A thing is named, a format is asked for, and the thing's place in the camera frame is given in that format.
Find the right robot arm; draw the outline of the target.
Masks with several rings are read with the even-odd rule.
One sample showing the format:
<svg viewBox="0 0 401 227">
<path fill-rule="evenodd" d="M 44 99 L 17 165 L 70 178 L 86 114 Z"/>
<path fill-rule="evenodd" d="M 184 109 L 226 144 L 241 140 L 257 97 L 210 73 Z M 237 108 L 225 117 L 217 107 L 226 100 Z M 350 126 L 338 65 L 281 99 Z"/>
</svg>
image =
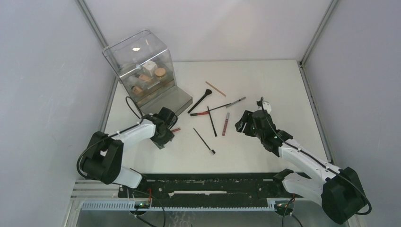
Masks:
<svg viewBox="0 0 401 227">
<path fill-rule="evenodd" d="M 276 128 L 266 110 L 245 111 L 235 128 L 237 132 L 258 138 L 267 151 L 294 164 L 307 175 L 303 177 L 289 169 L 279 172 L 273 184 L 276 195 L 285 197 L 293 193 L 313 201 L 337 224 L 372 211 L 354 169 L 342 169 L 304 149 L 292 135 Z"/>
</svg>

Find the black brow brush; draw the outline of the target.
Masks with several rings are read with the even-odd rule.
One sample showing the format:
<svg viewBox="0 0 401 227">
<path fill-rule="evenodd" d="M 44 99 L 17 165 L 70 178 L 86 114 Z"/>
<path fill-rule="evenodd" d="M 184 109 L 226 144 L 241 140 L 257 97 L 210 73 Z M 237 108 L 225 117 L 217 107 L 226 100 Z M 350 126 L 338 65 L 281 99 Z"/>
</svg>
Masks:
<svg viewBox="0 0 401 227">
<path fill-rule="evenodd" d="M 215 150 L 213 150 L 213 149 L 206 143 L 206 141 L 203 139 L 203 137 L 198 133 L 198 131 L 197 131 L 195 128 L 193 128 L 193 130 L 194 130 L 195 133 L 198 135 L 198 137 L 201 139 L 201 141 L 203 142 L 203 144 L 207 147 L 207 149 L 210 151 L 210 153 L 211 153 L 212 155 L 215 155 L 215 154 L 216 154 Z"/>
</svg>

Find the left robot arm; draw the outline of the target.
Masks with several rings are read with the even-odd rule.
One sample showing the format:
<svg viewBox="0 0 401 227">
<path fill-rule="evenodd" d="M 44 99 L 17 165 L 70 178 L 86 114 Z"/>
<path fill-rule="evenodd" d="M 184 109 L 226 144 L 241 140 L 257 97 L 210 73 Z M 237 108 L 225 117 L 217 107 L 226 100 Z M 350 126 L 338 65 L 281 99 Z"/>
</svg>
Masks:
<svg viewBox="0 0 401 227">
<path fill-rule="evenodd" d="M 123 153 L 147 139 L 163 149 L 174 138 L 171 128 L 177 120 L 172 110 L 163 107 L 159 113 L 144 115 L 137 124 L 114 134 L 95 132 L 77 159 L 77 172 L 85 179 L 123 185 L 136 197 L 144 196 L 148 185 L 141 173 L 122 165 Z"/>
</svg>

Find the clear acrylic organizer box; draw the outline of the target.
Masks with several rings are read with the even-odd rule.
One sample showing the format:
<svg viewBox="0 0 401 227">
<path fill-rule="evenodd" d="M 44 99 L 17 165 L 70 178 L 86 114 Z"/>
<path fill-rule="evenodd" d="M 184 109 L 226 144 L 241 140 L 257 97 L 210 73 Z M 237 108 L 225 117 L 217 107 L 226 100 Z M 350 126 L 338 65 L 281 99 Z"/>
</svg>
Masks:
<svg viewBox="0 0 401 227">
<path fill-rule="evenodd" d="M 103 50 L 127 94 L 145 114 L 166 107 L 180 115 L 193 102 L 178 87 L 170 50 L 155 34 L 141 30 Z"/>
</svg>

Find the small foundation bottle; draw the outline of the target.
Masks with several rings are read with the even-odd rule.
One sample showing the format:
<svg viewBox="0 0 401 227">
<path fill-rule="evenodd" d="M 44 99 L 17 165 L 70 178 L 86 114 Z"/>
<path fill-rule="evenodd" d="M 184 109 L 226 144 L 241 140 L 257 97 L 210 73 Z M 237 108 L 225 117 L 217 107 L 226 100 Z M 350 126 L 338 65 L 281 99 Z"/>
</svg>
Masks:
<svg viewBox="0 0 401 227">
<path fill-rule="evenodd" d="M 133 93 L 134 95 L 136 95 L 136 96 L 138 96 L 138 97 L 141 97 L 141 96 L 144 95 L 144 91 L 143 91 L 143 89 L 142 89 L 140 86 L 133 86 L 133 87 L 131 88 L 131 91 L 132 91 L 132 93 Z"/>
</svg>

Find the white cube container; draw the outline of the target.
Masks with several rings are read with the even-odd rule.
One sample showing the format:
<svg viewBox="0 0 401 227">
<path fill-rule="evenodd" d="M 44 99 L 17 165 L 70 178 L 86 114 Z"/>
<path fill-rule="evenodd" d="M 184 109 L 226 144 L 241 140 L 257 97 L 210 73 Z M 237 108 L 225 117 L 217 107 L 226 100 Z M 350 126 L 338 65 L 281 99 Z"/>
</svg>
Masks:
<svg viewBox="0 0 401 227">
<path fill-rule="evenodd" d="M 144 71 L 145 74 L 149 75 L 149 76 L 153 76 L 154 75 L 154 71 L 158 68 L 157 64 L 154 61 L 147 61 L 142 65 L 142 69 Z"/>
</svg>

